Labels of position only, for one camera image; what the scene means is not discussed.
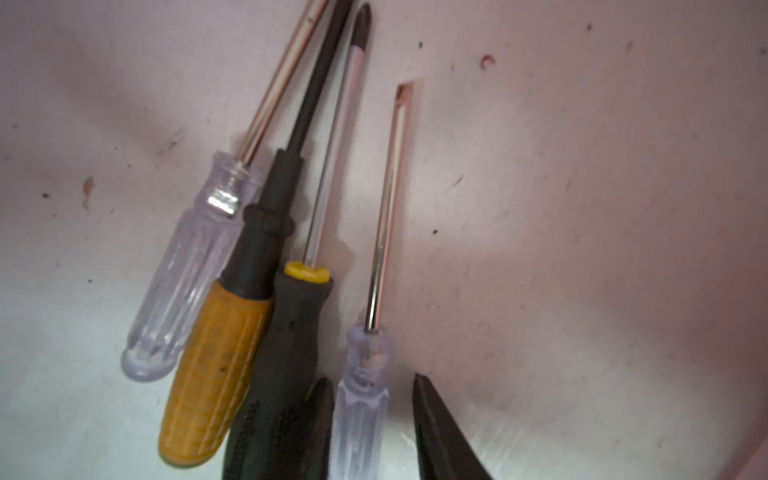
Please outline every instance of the yellow screwdriver handle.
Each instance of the yellow screwdriver handle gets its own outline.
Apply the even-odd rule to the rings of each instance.
[[[170,388],[158,449],[169,463],[192,466],[216,453],[250,384],[253,354],[272,300],[246,300],[216,280]]]

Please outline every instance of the flathead screwdriver tip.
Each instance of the flathead screwdriver tip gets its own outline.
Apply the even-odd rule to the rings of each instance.
[[[355,28],[352,30],[352,45],[356,45],[363,50],[368,45],[368,35],[371,32],[372,22],[371,5],[368,2],[360,7],[360,11],[355,17]]]

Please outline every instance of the transparent screwdriver handle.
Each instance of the transparent screwdriver handle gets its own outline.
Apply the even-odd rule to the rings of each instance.
[[[346,370],[333,410],[331,480],[376,480],[389,406],[386,376],[392,338],[384,329],[366,334],[353,325],[346,334]]]
[[[174,369],[208,290],[232,252],[243,226],[242,213],[226,217],[207,199],[233,175],[244,176],[235,167],[231,155],[216,152],[203,189],[179,220],[121,357],[125,375],[133,380],[152,382]],[[260,192],[263,178],[251,174],[240,184],[241,198],[250,200]]]

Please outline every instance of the black rubber grip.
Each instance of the black rubber grip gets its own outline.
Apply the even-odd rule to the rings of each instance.
[[[224,480],[261,480],[301,413],[317,368],[320,310],[328,283],[275,276],[275,310],[253,360],[250,390],[232,422]]]

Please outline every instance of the yellow ring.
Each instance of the yellow ring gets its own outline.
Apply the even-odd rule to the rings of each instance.
[[[331,280],[331,272],[327,268],[309,268],[301,262],[286,263],[284,271],[288,276],[309,283],[328,283]]]

